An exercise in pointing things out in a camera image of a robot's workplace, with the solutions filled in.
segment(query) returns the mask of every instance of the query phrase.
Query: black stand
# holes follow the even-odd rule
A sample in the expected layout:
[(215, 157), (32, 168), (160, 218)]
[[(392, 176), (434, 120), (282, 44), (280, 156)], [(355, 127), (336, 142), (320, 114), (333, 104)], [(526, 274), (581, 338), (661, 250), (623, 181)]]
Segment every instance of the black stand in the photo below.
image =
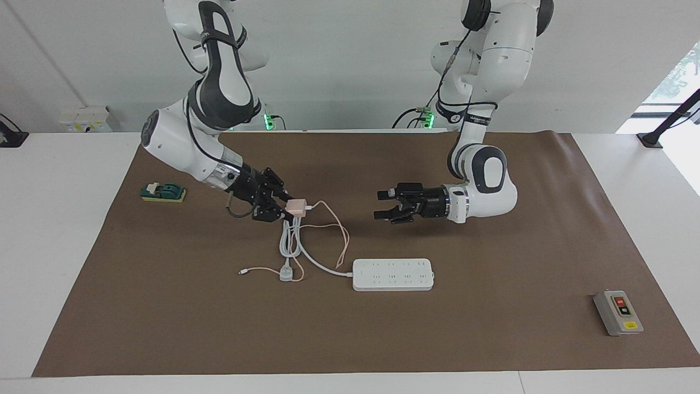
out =
[(659, 138), (666, 130), (668, 130), (678, 119), (680, 119), (686, 112), (688, 112), (695, 104), (700, 102), (700, 89), (695, 90), (692, 96), (688, 100), (685, 100), (683, 104), (676, 109), (671, 115), (666, 118), (666, 120), (651, 133), (639, 133), (637, 138), (642, 142), (647, 148), (661, 149), (663, 146), (659, 143)]
[(0, 135), (5, 136), (5, 142), (0, 142), (0, 148), (19, 148), (25, 142), (29, 133), (12, 131), (5, 123), (0, 122)]

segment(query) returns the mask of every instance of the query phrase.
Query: gray switch box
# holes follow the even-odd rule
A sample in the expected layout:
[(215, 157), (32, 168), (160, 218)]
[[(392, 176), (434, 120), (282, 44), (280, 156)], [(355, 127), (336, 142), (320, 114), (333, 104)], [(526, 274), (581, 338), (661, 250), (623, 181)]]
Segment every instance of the gray switch box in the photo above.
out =
[(608, 333), (613, 337), (644, 331), (642, 322), (623, 291), (605, 291), (593, 297)]

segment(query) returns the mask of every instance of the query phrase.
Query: white cable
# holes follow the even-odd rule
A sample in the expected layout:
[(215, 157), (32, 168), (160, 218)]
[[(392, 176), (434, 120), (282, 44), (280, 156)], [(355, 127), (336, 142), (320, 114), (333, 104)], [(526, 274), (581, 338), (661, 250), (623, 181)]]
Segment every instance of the white cable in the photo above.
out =
[(289, 259), (293, 257), (299, 257), (302, 253), (299, 249), (299, 243), (296, 245), (296, 249), (291, 250), (293, 239), (292, 234), (294, 229), (299, 229), (302, 223), (302, 218), (295, 217), (290, 225), (286, 220), (282, 226), (282, 238), (279, 239), (279, 253), (282, 257), (287, 259), (287, 264), (289, 264)]
[(343, 276), (345, 278), (352, 278), (352, 272), (348, 273), (342, 273), (342, 272), (337, 272), (332, 269), (329, 269), (325, 266), (322, 266), (318, 261), (314, 260), (313, 257), (304, 249), (304, 245), (302, 245), (302, 239), (299, 234), (299, 227), (294, 228), (295, 235), (297, 237), (297, 245), (299, 246), (299, 249), (301, 249), (302, 253), (304, 253), (304, 256), (306, 256), (307, 259), (309, 259), (310, 262), (314, 263), (315, 266), (319, 267), (320, 269), (324, 270), (325, 272), (328, 272), (330, 274), (336, 275), (336, 276)]

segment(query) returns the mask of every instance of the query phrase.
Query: power plug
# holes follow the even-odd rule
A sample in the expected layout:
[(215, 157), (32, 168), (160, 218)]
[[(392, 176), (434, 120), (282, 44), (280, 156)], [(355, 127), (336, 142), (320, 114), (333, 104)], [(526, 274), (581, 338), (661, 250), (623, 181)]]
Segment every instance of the power plug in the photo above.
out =
[(291, 282), (294, 278), (294, 271), (289, 263), (285, 263), (284, 266), (279, 270), (279, 280), (282, 282)]

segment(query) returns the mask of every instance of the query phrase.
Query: power strip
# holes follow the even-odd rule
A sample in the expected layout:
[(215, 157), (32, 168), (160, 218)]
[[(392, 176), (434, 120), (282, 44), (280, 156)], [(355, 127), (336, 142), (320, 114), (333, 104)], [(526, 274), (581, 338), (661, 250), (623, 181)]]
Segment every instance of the power strip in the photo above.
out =
[(352, 285), (358, 292), (427, 292), (433, 288), (428, 259), (357, 259)]

